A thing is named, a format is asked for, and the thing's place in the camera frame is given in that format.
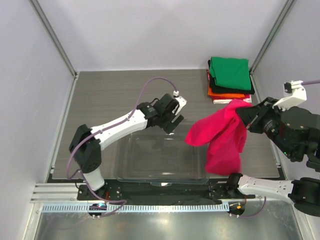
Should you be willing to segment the crimson red t-shirt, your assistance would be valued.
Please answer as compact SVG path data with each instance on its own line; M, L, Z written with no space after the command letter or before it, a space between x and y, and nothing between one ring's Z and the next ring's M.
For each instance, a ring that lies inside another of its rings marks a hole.
M209 174L228 176L241 171L240 154L243 152L247 129L236 110L252 104L234 99L218 110L192 125L185 143L192 147L208 145L204 169Z

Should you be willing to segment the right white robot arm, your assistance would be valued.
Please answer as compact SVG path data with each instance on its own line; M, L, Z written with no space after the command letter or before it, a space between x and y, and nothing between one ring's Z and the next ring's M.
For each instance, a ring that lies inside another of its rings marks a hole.
M320 116L298 106L281 110L275 103L276 99L267 97L236 113L249 132L265 134L291 162L307 157L306 166L319 172ZM315 178L276 181L232 173L225 191L231 198L258 195L292 204L310 216L320 215L320 181Z

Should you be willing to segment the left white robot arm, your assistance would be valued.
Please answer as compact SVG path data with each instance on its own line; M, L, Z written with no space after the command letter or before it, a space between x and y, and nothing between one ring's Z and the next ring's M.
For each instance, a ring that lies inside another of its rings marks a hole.
M166 93L161 99L137 104L129 113L102 125L79 126L70 143L70 158L75 160L84 180L89 185L89 194L100 200L107 192L100 166L102 151L119 139L147 128L159 127L170 134L182 122L180 111L187 100Z

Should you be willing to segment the clear plastic bin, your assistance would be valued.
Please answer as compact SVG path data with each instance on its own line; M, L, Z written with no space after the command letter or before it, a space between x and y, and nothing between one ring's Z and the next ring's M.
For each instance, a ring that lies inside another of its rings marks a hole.
M114 176L120 182L205 184L206 148L184 142L179 133L135 132L118 141Z

